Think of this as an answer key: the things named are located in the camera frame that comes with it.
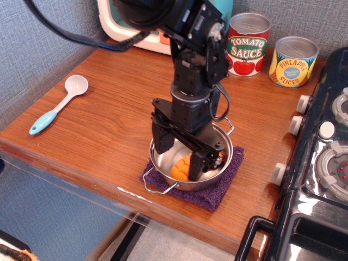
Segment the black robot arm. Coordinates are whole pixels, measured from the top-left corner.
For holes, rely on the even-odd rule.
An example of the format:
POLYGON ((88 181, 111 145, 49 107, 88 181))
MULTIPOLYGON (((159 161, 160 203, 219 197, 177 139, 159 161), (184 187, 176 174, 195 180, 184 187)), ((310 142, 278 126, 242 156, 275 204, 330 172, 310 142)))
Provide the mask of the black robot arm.
POLYGON ((213 130, 227 77, 225 23, 209 1, 115 1, 131 27, 159 30, 170 39, 174 79, 170 101, 155 98, 152 134, 157 153, 179 140, 191 152, 189 179, 195 181, 221 163, 224 145, 213 130))

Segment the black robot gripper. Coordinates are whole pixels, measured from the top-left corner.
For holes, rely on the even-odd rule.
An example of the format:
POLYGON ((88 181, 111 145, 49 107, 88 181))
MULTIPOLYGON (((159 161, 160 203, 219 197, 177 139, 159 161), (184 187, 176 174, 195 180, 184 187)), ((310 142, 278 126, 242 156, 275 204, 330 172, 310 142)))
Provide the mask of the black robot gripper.
POLYGON ((202 96, 172 94, 172 101, 154 98, 152 104, 152 135, 154 148, 163 154, 174 145, 174 140, 193 151, 190 158, 189 180, 197 181, 209 166, 221 164, 219 153, 222 140, 213 130, 220 99, 220 91, 210 90, 202 96))

